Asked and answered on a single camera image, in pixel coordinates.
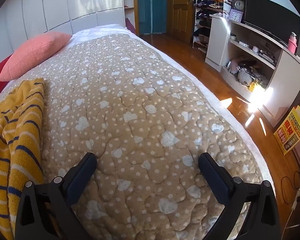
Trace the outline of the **black flat television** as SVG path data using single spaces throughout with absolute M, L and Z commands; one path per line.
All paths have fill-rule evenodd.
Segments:
M 300 36 L 300 16 L 271 0 L 245 0 L 244 23 L 285 44 L 292 33 Z

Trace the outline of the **dark wooden mantel clock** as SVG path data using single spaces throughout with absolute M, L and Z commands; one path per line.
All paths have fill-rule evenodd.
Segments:
M 232 0 L 231 8 L 237 11 L 244 12 L 246 0 Z

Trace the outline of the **yellow striped knit sweater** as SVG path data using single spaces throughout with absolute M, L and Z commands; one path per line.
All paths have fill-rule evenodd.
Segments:
M 43 183 L 40 134 L 44 80 L 25 80 L 0 102 L 0 231 L 13 239 L 27 181 Z

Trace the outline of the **white glossy wardrobe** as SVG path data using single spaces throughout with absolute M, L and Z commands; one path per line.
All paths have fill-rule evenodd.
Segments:
M 0 8 L 0 62 L 47 31 L 75 34 L 107 24 L 125 25 L 123 0 L 6 0 Z

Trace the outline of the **beige heart-patterned quilt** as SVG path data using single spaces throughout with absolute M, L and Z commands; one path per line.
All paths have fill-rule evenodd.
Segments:
M 259 166 L 199 87 L 128 35 L 83 42 L 32 68 L 44 80 L 43 183 L 88 152 L 97 169 L 73 211 L 93 239 L 202 239 L 223 210 L 198 168 L 207 152 L 231 176 Z

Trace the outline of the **pink square clock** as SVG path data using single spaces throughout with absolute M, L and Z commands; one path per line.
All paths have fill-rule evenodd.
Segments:
M 243 18 L 243 12 L 242 11 L 239 11 L 239 10 L 236 10 L 236 9 L 231 9 L 230 10 L 228 20 L 241 23 L 242 18 Z

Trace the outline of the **pink knit pillow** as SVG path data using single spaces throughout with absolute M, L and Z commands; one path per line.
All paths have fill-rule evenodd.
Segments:
M 8 59 L 0 73 L 0 81 L 18 79 L 26 72 L 61 50 L 72 35 L 49 31 L 24 42 Z

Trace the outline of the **brown wooden door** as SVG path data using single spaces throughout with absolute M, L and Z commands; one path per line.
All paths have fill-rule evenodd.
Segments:
M 167 0 L 167 33 L 190 43 L 194 27 L 193 0 Z

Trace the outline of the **clothes-filled shoe rack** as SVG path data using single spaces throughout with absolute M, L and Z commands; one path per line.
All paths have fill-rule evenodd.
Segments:
M 193 0 L 194 32 L 192 46 L 207 53 L 210 40 L 212 16 L 228 18 L 231 0 Z

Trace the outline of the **white TV cabinet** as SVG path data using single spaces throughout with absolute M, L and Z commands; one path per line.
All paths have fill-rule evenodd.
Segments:
M 300 92 L 300 59 L 270 36 L 243 23 L 213 15 L 205 62 L 275 127 Z M 251 92 L 230 72 L 230 62 L 253 62 L 263 89 Z

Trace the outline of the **pink water bottle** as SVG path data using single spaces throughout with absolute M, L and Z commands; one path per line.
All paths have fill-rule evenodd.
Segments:
M 292 32 L 289 41 L 288 41 L 288 50 L 292 53 L 295 54 L 297 50 L 297 38 L 296 38 L 296 33 Z

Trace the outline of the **teal curtain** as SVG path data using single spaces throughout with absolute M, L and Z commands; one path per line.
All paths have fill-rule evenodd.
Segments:
M 167 28 L 167 0 L 138 0 L 141 35 L 163 34 Z

